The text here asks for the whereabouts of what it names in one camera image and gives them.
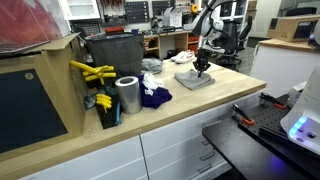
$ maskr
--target silver cylinder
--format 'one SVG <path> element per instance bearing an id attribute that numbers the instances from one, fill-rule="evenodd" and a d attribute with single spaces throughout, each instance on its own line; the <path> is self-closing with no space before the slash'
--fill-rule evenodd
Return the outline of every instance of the silver cylinder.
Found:
<path id="1" fill-rule="evenodd" d="M 125 114 L 135 114 L 142 109 L 139 81 L 137 77 L 127 76 L 116 81 L 120 104 Z"/>

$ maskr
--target cabinet drawer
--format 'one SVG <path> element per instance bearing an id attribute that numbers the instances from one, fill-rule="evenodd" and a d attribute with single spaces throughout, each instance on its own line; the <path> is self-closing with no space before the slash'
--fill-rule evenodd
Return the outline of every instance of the cabinet drawer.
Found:
<path id="1" fill-rule="evenodd" d="M 141 143 L 136 136 L 31 174 L 22 180 L 91 179 L 141 158 L 143 158 Z"/>
<path id="2" fill-rule="evenodd" d="M 150 156 L 163 149 L 201 134 L 203 123 L 213 123 L 218 117 L 232 113 L 232 104 L 240 107 L 244 104 L 255 105 L 259 103 L 258 93 L 248 95 L 215 108 L 203 111 L 174 123 L 162 126 L 155 130 L 141 134 L 141 142 L 145 156 Z"/>
<path id="3" fill-rule="evenodd" d="M 202 135 L 198 135 L 167 149 L 161 150 L 149 157 L 146 156 L 148 171 L 149 173 L 157 171 L 164 166 L 179 161 L 204 148 L 208 148 L 209 150 L 213 149 Z"/>
<path id="4" fill-rule="evenodd" d="M 201 134 L 202 124 L 216 114 L 211 109 L 205 114 L 199 113 L 166 126 L 141 134 L 145 156 L 150 156 L 163 149 Z"/>
<path id="5" fill-rule="evenodd" d="M 141 158 L 133 163 L 112 170 L 111 172 L 92 178 L 91 180 L 133 180 L 143 179 L 143 177 L 147 177 L 147 170 L 144 159 Z"/>
<path id="6" fill-rule="evenodd" d="M 212 167 L 208 171 L 199 174 L 198 176 L 192 178 L 191 180 L 212 180 L 221 174 L 229 171 L 232 167 L 227 163 L 227 161 L 223 161 L 216 166 Z"/>
<path id="7" fill-rule="evenodd" d="M 209 148 L 202 149 L 182 160 L 150 173 L 150 180 L 186 180 L 207 173 L 220 163 L 227 163 L 222 156 Z"/>

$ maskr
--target gray storage box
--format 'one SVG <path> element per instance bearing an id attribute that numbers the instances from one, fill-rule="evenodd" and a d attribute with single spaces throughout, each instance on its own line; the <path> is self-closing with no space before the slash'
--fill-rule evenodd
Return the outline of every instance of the gray storage box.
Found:
<path id="1" fill-rule="evenodd" d="M 144 55 L 143 35 L 105 33 L 86 38 L 95 66 L 114 66 L 117 78 L 141 73 Z"/>

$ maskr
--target white robot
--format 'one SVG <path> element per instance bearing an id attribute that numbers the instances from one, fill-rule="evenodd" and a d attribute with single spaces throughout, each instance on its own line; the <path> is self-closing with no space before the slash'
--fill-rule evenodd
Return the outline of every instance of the white robot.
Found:
<path id="1" fill-rule="evenodd" d="M 192 22 L 192 33 L 200 36 L 198 44 L 197 61 L 193 63 L 195 69 L 198 71 L 198 76 L 206 71 L 210 64 L 208 59 L 212 52 L 224 53 L 224 49 L 214 47 L 212 40 L 218 38 L 223 31 L 223 21 L 219 19 L 218 13 L 215 8 L 224 3 L 232 3 L 237 0 L 211 0 L 201 13 Z"/>
<path id="2" fill-rule="evenodd" d="M 290 141 L 320 155 L 320 64 L 280 124 Z"/>

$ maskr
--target navy blue cloth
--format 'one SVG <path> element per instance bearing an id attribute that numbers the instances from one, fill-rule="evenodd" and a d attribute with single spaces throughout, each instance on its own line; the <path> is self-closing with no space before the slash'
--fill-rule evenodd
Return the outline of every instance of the navy blue cloth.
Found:
<path id="1" fill-rule="evenodd" d="M 148 88 L 142 83 L 144 75 L 139 75 L 137 77 L 139 79 L 141 103 L 143 107 L 157 109 L 161 104 L 172 99 L 172 95 L 169 93 L 169 91 L 162 87 L 158 87 L 156 90 L 152 90 L 153 96 L 146 94 L 145 90 L 147 90 Z"/>

